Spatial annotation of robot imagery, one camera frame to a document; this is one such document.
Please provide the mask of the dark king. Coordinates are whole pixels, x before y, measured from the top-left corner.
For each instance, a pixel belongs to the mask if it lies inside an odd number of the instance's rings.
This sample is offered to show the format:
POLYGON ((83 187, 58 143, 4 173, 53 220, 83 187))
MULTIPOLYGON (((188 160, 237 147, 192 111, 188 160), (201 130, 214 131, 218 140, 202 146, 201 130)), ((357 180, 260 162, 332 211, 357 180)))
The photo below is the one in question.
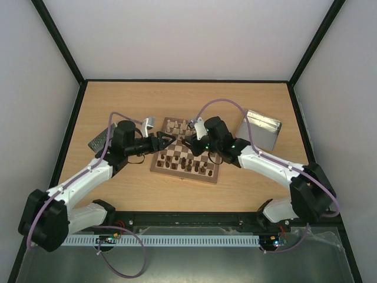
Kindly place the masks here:
POLYGON ((182 161, 181 161, 181 168, 182 169, 185 169, 185 166, 186 166, 186 158, 182 158, 182 161))

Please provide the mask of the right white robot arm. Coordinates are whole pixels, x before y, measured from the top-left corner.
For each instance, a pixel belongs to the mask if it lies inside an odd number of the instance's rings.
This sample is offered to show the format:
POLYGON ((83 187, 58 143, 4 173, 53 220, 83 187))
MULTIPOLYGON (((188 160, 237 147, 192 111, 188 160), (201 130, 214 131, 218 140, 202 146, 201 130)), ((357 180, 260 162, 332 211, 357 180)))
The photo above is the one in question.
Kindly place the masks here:
POLYGON ((218 116, 190 121, 194 134, 183 139, 194 156, 204 152, 218 154, 221 160, 238 168, 249 169, 287 188, 290 196, 268 200, 257 216, 257 225, 269 231, 280 221, 299 218, 315 223, 322 217, 335 217, 330 206, 336 193, 322 168, 315 162, 307 165, 288 162, 255 147, 245 139, 236 139, 218 116))

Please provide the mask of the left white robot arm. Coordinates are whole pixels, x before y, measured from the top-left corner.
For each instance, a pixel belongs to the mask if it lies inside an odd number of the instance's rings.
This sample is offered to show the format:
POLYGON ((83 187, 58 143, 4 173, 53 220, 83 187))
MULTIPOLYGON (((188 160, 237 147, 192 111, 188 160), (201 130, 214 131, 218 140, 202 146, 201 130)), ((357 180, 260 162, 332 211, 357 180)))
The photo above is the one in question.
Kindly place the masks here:
POLYGON ((158 131, 148 133, 154 120, 146 118, 141 128, 130 120, 110 123, 104 131, 102 148, 86 167, 58 186, 43 192, 31 192, 18 226, 27 238, 48 252, 59 248, 72 233, 104 223, 114 208, 99 201, 77 209, 76 204, 90 191, 110 180, 127 164, 131 156, 145 156, 168 148, 175 137, 158 131))

